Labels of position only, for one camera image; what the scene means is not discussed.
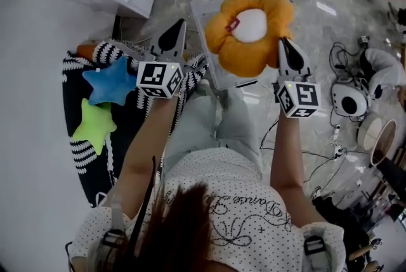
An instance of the woman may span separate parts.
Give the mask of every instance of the woman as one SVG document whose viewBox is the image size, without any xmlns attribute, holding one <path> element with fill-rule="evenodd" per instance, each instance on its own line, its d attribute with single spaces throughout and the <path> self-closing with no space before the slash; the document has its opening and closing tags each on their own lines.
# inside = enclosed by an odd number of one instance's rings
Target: woman
<svg viewBox="0 0 406 272">
<path fill-rule="evenodd" d="M 216 128 L 217 97 L 200 82 L 168 142 L 176 98 L 154 101 L 107 201 L 73 242 L 76 272 L 342 270 L 342 229 L 303 193 L 299 121 L 280 113 L 269 187 L 246 104 L 234 89 L 219 100 Z"/>
</svg>

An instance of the red tag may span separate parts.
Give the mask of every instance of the red tag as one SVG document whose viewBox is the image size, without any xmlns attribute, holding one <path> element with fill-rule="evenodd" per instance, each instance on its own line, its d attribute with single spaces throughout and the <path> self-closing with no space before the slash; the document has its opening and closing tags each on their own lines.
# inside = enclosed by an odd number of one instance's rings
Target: red tag
<svg viewBox="0 0 406 272">
<path fill-rule="evenodd" d="M 226 26 L 226 30 L 229 32 L 234 31 L 237 28 L 237 26 L 239 26 L 239 23 L 240 23 L 240 20 L 236 17 L 235 20 L 231 24 L 228 24 Z"/>
</svg>

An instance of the blue star plush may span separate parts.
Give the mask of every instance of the blue star plush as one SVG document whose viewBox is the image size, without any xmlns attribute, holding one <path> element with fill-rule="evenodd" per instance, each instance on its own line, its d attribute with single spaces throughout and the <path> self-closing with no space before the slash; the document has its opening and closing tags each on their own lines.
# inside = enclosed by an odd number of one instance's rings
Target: blue star plush
<svg viewBox="0 0 406 272">
<path fill-rule="evenodd" d="M 127 57 L 122 56 L 111 66 L 100 71 L 83 72 L 93 92 L 89 97 L 89 104 L 111 102 L 118 105 L 126 103 L 127 94 L 135 89 L 137 77 L 127 72 Z"/>
</svg>

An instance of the tiled floor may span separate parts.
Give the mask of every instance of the tiled floor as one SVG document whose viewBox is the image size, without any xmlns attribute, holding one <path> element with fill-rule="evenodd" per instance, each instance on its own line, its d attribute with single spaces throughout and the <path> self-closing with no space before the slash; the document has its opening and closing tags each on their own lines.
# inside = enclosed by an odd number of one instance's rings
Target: tiled floor
<svg viewBox="0 0 406 272">
<path fill-rule="evenodd" d="M 193 53 L 202 51 L 202 46 L 196 29 L 193 16 L 190 11 L 191 0 L 155 0 L 151 18 L 148 21 L 126 20 L 122 24 L 125 39 L 139 41 L 150 37 L 156 27 L 167 21 L 179 17 L 186 18 L 188 22 L 187 51 Z M 305 50 L 315 66 L 315 75 L 318 82 L 322 82 L 323 110 L 310 119 L 301 122 L 302 148 L 310 152 L 331 157 L 334 146 L 326 140 L 332 136 L 333 128 L 329 124 L 331 110 L 330 85 L 335 76 L 329 68 L 329 50 L 334 41 L 341 41 L 350 50 L 356 50 L 357 37 L 370 35 L 370 45 L 376 48 L 384 48 L 396 56 L 396 51 L 383 43 L 388 38 L 392 43 L 399 41 L 400 36 L 394 31 L 392 24 L 386 16 L 383 7 L 386 1 L 375 2 L 373 0 L 292 0 L 296 5 L 296 16 L 291 25 L 294 40 Z M 321 10 L 317 3 L 323 3 L 332 8 L 335 15 Z M 277 71 L 266 69 L 260 77 L 261 82 L 270 86 L 276 80 Z M 250 108 L 252 117 L 258 128 L 258 138 L 262 138 L 272 122 L 278 116 L 278 105 L 274 102 L 273 95 L 261 84 L 244 87 L 244 99 Z M 396 119 L 398 129 L 395 142 L 397 145 L 404 136 L 406 115 L 396 100 L 394 89 L 386 87 L 383 98 L 375 102 L 372 107 L 385 119 Z M 348 119 L 333 116 L 334 123 L 340 123 L 343 127 L 339 135 L 339 141 L 348 150 L 362 151 L 355 142 L 357 125 Z M 268 135 L 265 147 L 272 148 L 275 141 L 276 129 Z M 270 163 L 272 150 L 264 150 L 263 158 L 266 164 Z M 304 155 L 306 178 L 317 165 L 325 159 L 314 155 Z M 325 188 L 324 192 L 337 190 L 335 196 L 338 202 L 348 190 L 356 190 L 351 199 L 345 198 L 341 205 L 345 206 L 356 198 L 361 190 L 370 190 L 376 184 L 375 172 L 368 169 L 369 156 L 360 153 L 351 153 L 343 162 L 328 162 L 321 167 L 314 176 L 306 183 L 306 192 L 310 194 L 314 187 L 324 186 L 340 167 L 338 174 Z M 357 188 L 357 180 L 362 181 L 362 186 Z"/>
</svg>

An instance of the orange flower plush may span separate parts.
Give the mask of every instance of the orange flower plush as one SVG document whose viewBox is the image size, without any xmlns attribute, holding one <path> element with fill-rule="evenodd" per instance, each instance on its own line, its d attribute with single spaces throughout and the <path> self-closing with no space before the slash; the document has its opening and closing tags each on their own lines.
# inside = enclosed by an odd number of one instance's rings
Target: orange flower plush
<svg viewBox="0 0 406 272">
<path fill-rule="evenodd" d="M 266 65 L 278 66 L 278 41 L 292 39 L 289 0 L 224 0 L 206 26 L 209 50 L 220 65 L 240 77 L 255 77 Z"/>
</svg>

